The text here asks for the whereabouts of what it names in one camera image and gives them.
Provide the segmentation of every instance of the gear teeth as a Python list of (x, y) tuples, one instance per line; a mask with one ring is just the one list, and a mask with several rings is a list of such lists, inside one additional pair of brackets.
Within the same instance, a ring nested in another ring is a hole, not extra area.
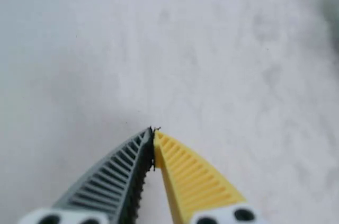
[(154, 161), (154, 133), (147, 128), (87, 171), (54, 205), (107, 214), (110, 224), (135, 223), (142, 186)]

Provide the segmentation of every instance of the white surface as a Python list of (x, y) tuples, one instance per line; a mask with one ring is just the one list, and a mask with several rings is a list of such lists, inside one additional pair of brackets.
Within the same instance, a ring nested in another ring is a hole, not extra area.
[(58, 216), (58, 224), (78, 224), (89, 220), (96, 220), (97, 224), (109, 224), (106, 214), (94, 211), (69, 211), (57, 209), (37, 209), (24, 216), (19, 224), (39, 224), (41, 220), (49, 216)]
[[(0, 0), (0, 222), (146, 126), (271, 223), (337, 223), (339, 68), (322, 0)], [(171, 223), (159, 172), (138, 223)]]
[(244, 210), (250, 211), (254, 219), (248, 220), (251, 224), (268, 224), (267, 221), (261, 216), (261, 214), (255, 210), (249, 204), (233, 204), (228, 207), (216, 208), (207, 211), (200, 211), (195, 213), (192, 218), (190, 219), (190, 224), (199, 224), (199, 220), (203, 218), (210, 218), (216, 223), (224, 223), (224, 224), (244, 224), (244, 220), (239, 220), (239, 217), (236, 217), (235, 212), (237, 210)]

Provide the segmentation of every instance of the hole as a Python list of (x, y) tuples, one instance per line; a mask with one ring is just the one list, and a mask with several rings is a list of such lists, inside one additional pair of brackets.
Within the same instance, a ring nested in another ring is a hole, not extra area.
[(218, 222), (211, 217), (202, 217), (197, 221), (197, 224), (218, 224)]
[(58, 224), (60, 222), (60, 217), (55, 214), (45, 216), (39, 221), (38, 224)]
[(252, 221), (254, 220), (254, 214), (252, 211), (241, 208), (234, 212), (234, 216), (239, 221)]
[(100, 224), (100, 222), (96, 219), (87, 219), (80, 222), (80, 224)]

